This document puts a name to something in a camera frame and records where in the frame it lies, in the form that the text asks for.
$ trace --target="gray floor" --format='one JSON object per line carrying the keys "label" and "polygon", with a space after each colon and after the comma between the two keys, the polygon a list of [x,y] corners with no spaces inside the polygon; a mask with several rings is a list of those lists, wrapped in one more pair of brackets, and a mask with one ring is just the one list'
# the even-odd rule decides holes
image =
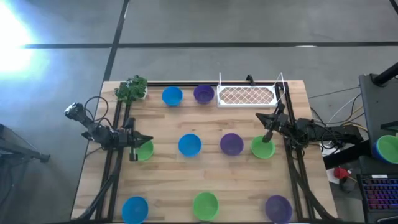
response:
{"label": "gray floor", "polygon": [[[7,46],[112,43],[122,4],[0,2],[0,16],[11,16],[2,21],[13,24],[0,21],[6,29],[0,36],[6,49],[0,52],[0,123],[51,154],[48,164],[27,165],[12,200],[0,212],[3,223],[69,219],[87,142],[80,136],[82,126],[63,111],[100,92],[110,52]],[[127,10],[121,42],[398,41],[397,26],[398,15],[387,0],[135,0]],[[398,47],[119,49],[110,80],[136,74],[149,80],[214,80],[218,72],[225,80],[242,80],[247,74],[273,79],[283,72],[286,79],[305,80],[308,96],[316,96],[358,86],[358,75],[379,73],[397,58]],[[328,121],[357,94],[355,89],[316,97],[310,104]],[[95,106],[92,102],[89,109]],[[333,121],[345,119],[349,110]],[[358,122],[365,125],[363,119]],[[339,217],[363,220],[360,200],[333,191]]]}

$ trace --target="purple bowl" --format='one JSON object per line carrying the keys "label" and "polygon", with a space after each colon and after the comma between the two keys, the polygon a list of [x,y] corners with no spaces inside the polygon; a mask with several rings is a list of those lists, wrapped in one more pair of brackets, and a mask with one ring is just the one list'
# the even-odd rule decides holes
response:
{"label": "purple bowl", "polygon": [[220,141],[221,150],[229,156],[237,156],[243,150],[243,140],[235,133],[225,134]]}
{"label": "purple bowl", "polygon": [[266,202],[266,215],[276,224],[286,224],[292,218],[293,209],[283,196],[271,196]]}
{"label": "purple bowl", "polygon": [[198,85],[193,91],[193,96],[200,104],[209,103],[214,97],[214,89],[209,85]]}

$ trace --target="wooden tabletop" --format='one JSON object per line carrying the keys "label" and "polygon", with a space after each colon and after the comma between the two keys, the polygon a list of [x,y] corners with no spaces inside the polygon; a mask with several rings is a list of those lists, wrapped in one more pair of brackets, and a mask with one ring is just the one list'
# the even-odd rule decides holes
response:
{"label": "wooden tabletop", "polygon": [[[101,96],[109,103],[106,117],[110,121],[117,102],[113,92],[119,83],[104,82],[101,91]],[[295,117],[312,118],[304,82],[288,83]],[[136,118],[136,130],[154,137],[154,155],[148,161],[130,162],[128,148],[124,151],[115,222],[122,221],[123,203],[135,195],[144,197],[149,203],[148,222],[197,222],[192,202],[202,191],[211,191],[218,197],[220,212],[214,222],[269,221],[264,214],[264,204],[271,195],[286,197],[294,207],[282,136],[274,133],[275,154],[270,159],[258,159],[250,150],[253,137],[265,133],[255,113],[272,113],[274,108],[219,108],[215,99],[209,105],[199,105],[192,87],[182,87],[180,106],[170,108],[162,101],[163,89],[149,87],[147,98],[131,106],[130,115]],[[124,107],[118,126],[122,125]],[[100,118],[105,109],[105,103],[100,101],[96,118]],[[178,140],[187,133],[199,136],[203,144],[201,153],[193,158],[183,157],[178,151]],[[244,150],[240,155],[231,157],[221,152],[220,139],[227,133],[243,138]],[[87,152],[98,147],[99,144],[91,142]],[[85,159],[72,218],[78,217],[98,193],[105,158],[106,152],[100,150]],[[306,148],[304,161],[312,192],[336,217],[319,148]],[[306,211],[303,195],[300,197]],[[108,211],[108,200],[109,194],[104,215]]]}

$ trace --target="green plant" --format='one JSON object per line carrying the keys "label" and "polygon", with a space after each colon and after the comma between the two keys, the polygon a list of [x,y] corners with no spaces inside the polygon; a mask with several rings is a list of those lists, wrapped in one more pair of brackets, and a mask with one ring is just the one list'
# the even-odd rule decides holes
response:
{"label": "green plant", "polygon": [[118,100],[125,102],[129,105],[132,101],[136,101],[138,98],[145,96],[145,89],[147,87],[146,78],[142,78],[138,75],[134,78],[129,78],[126,84],[120,88],[114,89],[114,94],[117,96]]}

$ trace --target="white wire basket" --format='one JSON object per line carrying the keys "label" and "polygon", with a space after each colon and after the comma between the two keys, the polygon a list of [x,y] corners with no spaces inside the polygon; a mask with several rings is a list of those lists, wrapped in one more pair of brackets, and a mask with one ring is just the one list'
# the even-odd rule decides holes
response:
{"label": "white wire basket", "polygon": [[220,107],[270,107],[277,106],[278,99],[276,97],[276,83],[281,78],[285,94],[285,83],[283,74],[280,73],[275,83],[271,86],[239,86],[239,85],[222,85],[221,73],[220,83],[217,86],[217,105]]}

